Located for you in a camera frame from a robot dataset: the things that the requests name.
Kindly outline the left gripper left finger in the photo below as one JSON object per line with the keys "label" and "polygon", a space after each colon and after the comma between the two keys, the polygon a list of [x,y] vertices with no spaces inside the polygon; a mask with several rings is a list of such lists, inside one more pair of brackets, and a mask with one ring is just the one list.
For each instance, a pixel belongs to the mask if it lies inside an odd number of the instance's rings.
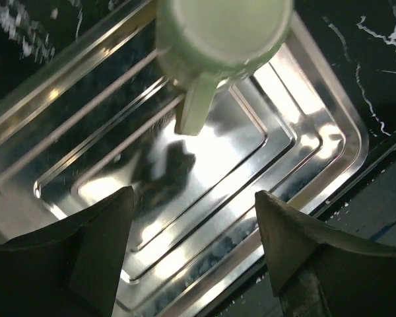
{"label": "left gripper left finger", "polygon": [[134,191],[0,244],[0,316],[111,316]]}

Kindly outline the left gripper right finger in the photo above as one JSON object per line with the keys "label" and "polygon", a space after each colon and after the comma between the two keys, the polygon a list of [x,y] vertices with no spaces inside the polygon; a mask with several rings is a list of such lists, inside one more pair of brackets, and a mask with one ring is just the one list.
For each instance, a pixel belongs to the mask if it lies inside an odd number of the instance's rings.
{"label": "left gripper right finger", "polygon": [[265,190],[255,210],[283,316],[396,316],[396,247],[338,230]]}

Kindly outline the light green mug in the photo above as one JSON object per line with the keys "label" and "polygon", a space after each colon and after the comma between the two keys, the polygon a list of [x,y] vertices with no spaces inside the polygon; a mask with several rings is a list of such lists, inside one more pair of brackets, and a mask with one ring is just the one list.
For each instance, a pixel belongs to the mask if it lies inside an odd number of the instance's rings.
{"label": "light green mug", "polygon": [[285,41],[293,1],[158,1],[156,53],[163,74],[185,92],[175,132],[196,136],[215,94],[251,76]]}

